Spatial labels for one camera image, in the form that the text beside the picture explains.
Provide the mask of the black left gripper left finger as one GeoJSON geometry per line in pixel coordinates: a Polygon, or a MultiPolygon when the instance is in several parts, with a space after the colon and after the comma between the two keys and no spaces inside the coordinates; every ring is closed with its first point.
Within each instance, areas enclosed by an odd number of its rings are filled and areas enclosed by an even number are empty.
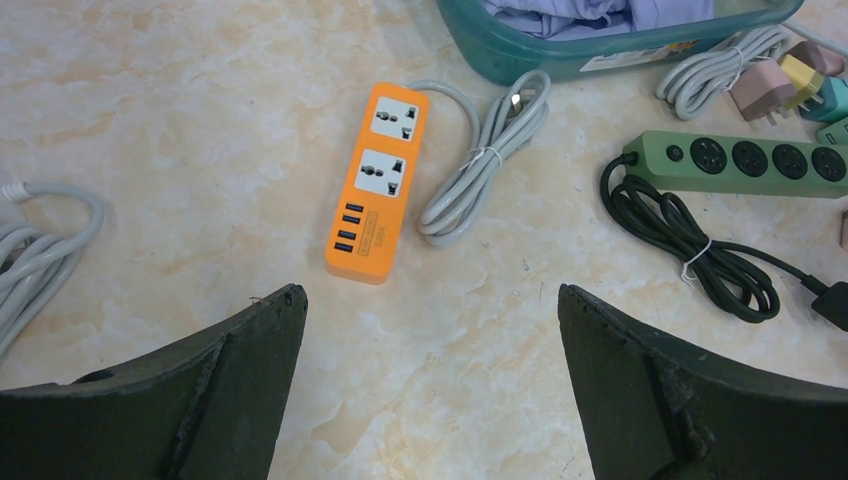
{"type": "Polygon", "coordinates": [[[264,479],[307,318],[289,284],[146,355],[1,394],[5,479],[264,479]]]}

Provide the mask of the orange power strip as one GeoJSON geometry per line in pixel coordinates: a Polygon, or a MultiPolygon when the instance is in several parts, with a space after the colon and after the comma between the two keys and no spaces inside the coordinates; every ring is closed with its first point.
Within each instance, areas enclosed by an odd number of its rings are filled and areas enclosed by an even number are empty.
{"type": "Polygon", "coordinates": [[[429,107],[422,92],[374,85],[324,251],[330,274],[372,285],[387,281],[429,107]]]}

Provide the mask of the teal usb charger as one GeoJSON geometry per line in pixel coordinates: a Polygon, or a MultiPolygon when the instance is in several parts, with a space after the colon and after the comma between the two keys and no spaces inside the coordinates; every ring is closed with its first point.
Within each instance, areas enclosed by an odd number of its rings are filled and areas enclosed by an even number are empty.
{"type": "Polygon", "coordinates": [[[833,123],[847,117],[847,82],[838,77],[826,77],[815,98],[799,107],[802,118],[833,123]]]}

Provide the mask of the pink usb charger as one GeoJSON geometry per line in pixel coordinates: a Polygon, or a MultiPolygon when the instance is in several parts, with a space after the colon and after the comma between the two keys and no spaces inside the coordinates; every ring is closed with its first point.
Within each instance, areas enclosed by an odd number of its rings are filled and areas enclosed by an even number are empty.
{"type": "Polygon", "coordinates": [[[810,40],[797,43],[787,54],[827,77],[837,77],[846,68],[843,56],[810,40]]]}
{"type": "Polygon", "coordinates": [[[756,63],[730,88],[730,96],[745,121],[766,118],[772,125],[777,124],[775,114],[789,118],[786,105],[796,93],[788,75],[775,60],[756,63]]]}

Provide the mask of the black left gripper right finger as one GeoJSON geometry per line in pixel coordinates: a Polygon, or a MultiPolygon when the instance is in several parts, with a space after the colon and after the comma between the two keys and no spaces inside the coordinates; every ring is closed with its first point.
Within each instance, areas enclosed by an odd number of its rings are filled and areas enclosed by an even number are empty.
{"type": "Polygon", "coordinates": [[[599,479],[843,479],[847,392],[750,367],[576,285],[558,320],[599,479]]]}

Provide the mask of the yellow usb charger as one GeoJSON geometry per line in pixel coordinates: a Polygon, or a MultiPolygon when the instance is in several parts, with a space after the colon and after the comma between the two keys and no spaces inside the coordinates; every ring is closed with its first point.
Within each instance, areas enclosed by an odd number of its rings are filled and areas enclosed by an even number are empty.
{"type": "Polygon", "coordinates": [[[799,107],[818,95],[824,83],[823,75],[792,55],[785,55],[778,64],[795,89],[794,95],[784,104],[786,109],[799,107]]]}

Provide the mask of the green power strip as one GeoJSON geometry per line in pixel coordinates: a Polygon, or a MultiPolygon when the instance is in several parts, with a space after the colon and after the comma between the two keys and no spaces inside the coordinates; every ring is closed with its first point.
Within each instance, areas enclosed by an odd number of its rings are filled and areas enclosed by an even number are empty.
{"type": "Polygon", "coordinates": [[[622,149],[626,172],[658,190],[842,198],[847,148],[783,139],[646,131],[622,149]]]}

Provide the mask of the light green usb charger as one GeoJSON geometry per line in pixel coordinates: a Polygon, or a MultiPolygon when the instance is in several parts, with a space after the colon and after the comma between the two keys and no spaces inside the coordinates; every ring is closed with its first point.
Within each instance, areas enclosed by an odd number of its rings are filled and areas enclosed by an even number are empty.
{"type": "Polygon", "coordinates": [[[848,118],[822,128],[816,133],[816,139],[821,144],[848,145],[848,118]]]}

